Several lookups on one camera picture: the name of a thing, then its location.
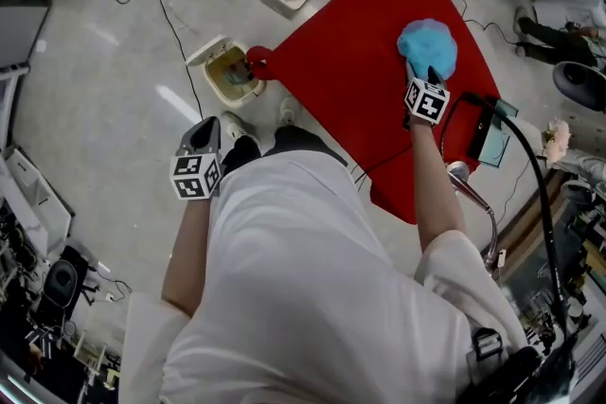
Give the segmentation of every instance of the floor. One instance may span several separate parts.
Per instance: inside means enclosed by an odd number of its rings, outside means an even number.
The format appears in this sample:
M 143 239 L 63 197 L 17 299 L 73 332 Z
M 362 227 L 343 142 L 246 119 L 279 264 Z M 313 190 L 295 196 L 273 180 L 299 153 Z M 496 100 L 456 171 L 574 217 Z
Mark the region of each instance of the floor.
M 218 34 L 245 44 L 278 45 L 329 0 L 310 0 L 286 19 L 260 0 L 164 0 L 186 54 Z M 466 0 L 466 18 L 498 23 L 509 39 L 515 6 L 530 0 Z M 453 2 L 463 9 L 461 0 Z M 544 126 L 560 110 L 561 98 L 548 66 L 516 58 L 500 34 L 470 25 L 504 99 L 520 116 Z M 74 208 L 72 235 L 85 244 L 113 278 L 133 290 L 158 294 L 183 211 L 169 184 L 169 158 L 195 121 L 195 100 L 183 63 L 158 0 L 120 6 L 114 0 L 54 0 L 42 38 L 23 84 L 14 138 L 45 177 Z M 223 106 L 195 71 L 192 76 L 205 115 Z M 285 90 L 273 83 L 262 97 L 241 110 L 269 145 L 276 111 Z M 175 109 L 174 99 L 185 108 Z M 319 133 L 308 115 L 303 126 Z M 227 140 L 223 146 L 229 147 Z M 509 144 L 501 168 L 479 168 L 472 185 L 503 212 L 526 158 Z M 396 220 L 368 201 L 375 230 L 395 264 L 412 273 L 419 260 L 416 228 Z M 527 170 L 508 204 L 506 224 L 535 190 Z M 490 237 L 489 219 L 463 201 L 471 239 L 479 246 Z M 106 290 L 115 290 L 104 285 Z M 95 304 L 88 317 L 77 315 L 89 335 L 119 350 L 127 300 Z

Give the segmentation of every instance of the blue cloth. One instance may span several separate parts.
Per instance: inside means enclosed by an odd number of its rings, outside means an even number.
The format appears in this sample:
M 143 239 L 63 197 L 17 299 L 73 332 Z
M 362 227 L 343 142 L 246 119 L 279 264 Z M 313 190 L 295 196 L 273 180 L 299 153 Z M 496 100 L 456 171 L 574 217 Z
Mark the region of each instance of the blue cloth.
M 411 22 L 398 39 L 398 51 L 415 70 L 417 78 L 427 80 L 429 66 L 445 81 L 456 68 L 456 42 L 445 24 L 434 19 Z

